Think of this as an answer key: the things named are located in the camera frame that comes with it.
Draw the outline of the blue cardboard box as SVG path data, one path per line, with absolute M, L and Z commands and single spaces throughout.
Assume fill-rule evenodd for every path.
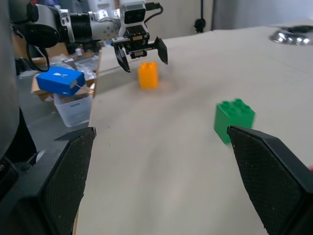
M 36 79 L 41 90 L 64 96 L 73 96 L 85 85 L 83 72 L 59 66 L 51 66 L 47 72 L 37 75 Z

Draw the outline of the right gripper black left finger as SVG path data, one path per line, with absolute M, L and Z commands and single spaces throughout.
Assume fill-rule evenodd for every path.
M 84 196 L 94 127 L 55 139 L 42 157 L 0 160 L 0 235 L 70 235 Z

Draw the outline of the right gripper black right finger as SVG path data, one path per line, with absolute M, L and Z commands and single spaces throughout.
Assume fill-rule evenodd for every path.
M 313 172 L 277 137 L 240 126 L 227 134 L 268 235 L 313 235 Z

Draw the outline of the white plastic bin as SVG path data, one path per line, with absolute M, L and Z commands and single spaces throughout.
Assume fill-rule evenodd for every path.
M 68 97 L 53 95 L 54 105 L 66 127 L 74 127 L 89 122 L 92 96 L 89 93 Z

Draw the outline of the silver metal bowl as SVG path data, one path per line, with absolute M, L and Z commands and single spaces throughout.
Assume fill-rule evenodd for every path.
M 313 25 L 281 26 L 269 39 L 284 45 L 313 46 Z

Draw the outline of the green toy brick cube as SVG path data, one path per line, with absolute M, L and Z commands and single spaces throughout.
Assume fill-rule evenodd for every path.
M 230 143 L 228 126 L 252 128 L 254 120 L 255 112 L 239 98 L 216 104 L 214 130 L 224 144 Z

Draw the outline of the large brown cardboard box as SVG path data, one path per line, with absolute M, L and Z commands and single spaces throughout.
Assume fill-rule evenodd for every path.
M 13 42 L 15 56 L 17 58 L 19 57 L 27 58 L 25 39 L 20 38 L 14 33 L 12 33 L 11 35 L 12 35 L 12 42 Z M 66 44 L 64 43 L 58 43 L 57 45 L 53 47 L 47 48 L 46 51 L 49 57 L 59 56 L 61 54 L 69 56 L 68 50 L 66 48 Z

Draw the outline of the clear plastic bag pile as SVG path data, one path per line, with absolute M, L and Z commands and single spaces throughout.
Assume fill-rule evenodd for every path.
M 60 66 L 63 68 L 83 72 L 86 81 L 96 78 L 96 72 L 98 69 L 98 55 L 93 52 L 84 53 L 82 56 L 78 56 L 77 54 L 69 56 L 61 54 L 51 57 L 49 61 L 51 66 Z

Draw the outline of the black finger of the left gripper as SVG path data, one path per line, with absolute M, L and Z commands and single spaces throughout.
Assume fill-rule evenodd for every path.
M 124 50 L 119 46 L 114 46 L 114 52 L 121 68 L 126 72 L 130 72 L 130 67 Z
M 167 46 L 165 45 L 163 40 L 159 37 L 156 37 L 156 40 L 153 43 L 153 47 L 154 47 L 154 49 L 157 50 L 157 53 L 158 53 L 160 60 L 163 63 L 168 64 Z

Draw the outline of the dark grey robot torso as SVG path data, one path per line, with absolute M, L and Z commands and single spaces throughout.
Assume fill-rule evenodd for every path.
M 30 0 L 0 0 L 0 161 L 16 164 L 37 153 L 19 104 L 11 23 L 28 21 Z

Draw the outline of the orange toy brick cube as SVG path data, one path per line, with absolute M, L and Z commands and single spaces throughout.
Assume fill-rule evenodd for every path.
M 142 89 L 157 89 L 159 84 L 157 63 L 143 62 L 138 68 L 138 80 Z

